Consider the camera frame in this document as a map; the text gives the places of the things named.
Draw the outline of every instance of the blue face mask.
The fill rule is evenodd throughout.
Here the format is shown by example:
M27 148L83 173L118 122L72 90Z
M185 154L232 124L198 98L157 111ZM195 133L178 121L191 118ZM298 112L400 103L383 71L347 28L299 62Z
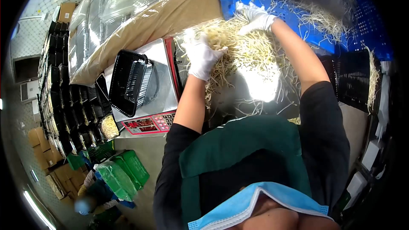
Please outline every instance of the blue face mask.
M189 230L222 230L248 219L258 196L263 192L290 210L331 219L328 206L319 205L309 196L275 182L258 182L247 186L198 220L188 223Z

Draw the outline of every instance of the black shirt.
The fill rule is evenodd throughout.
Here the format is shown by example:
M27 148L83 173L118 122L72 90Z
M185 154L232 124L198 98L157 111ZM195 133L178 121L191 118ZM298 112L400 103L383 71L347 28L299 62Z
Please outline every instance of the black shirt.
M331 83L319 82L304 92L300 101L300 117L302 157L311 193L316 202L328 205L331 211L346 185L350 150L341 109ZM157 229L183 229L179 154L199 136L196 131L178 124L173 124L167 135L153 200ZM233 196L241 187L270 181L273 158L272 152L262 149L230 168L201 174L202 215Z

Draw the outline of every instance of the air conditioner unit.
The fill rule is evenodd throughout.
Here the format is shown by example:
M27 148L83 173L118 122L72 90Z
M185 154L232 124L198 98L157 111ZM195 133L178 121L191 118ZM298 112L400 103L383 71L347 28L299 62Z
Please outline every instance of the air conditioner unit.
M20 85L20 98L22 103L28 103L37 99L38 80L30 81Z

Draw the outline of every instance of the stack of black trays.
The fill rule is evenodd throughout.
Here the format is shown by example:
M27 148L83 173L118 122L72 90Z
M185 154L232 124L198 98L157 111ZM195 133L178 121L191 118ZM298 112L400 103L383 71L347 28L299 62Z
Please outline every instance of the stack of black trays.
M100 88L103 85L106 90L105 80L96 88L69 84L68 26L51 23L38 66L41 126L50 145L63 157L104 144L100 122L112 113Z

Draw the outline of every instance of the gloved hand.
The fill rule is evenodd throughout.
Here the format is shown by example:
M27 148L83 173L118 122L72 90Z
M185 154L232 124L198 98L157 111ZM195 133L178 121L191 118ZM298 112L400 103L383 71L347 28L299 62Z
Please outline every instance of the gloved hand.
M245 35L253 30L269 31L271 24L273 24L277 16L268 14L264 10L264 6L258 7L252 2L249 5L236 2L236 10L241 11L243 15L249 20L249 24L244 25L238 32L239 35Z
M186 49L191 66L189 74L207 81L214 64L228 51L225 46L219 50L213 50L207 42L207 35L202 33L199 39L195 38L193 30L187 30L182 46Z

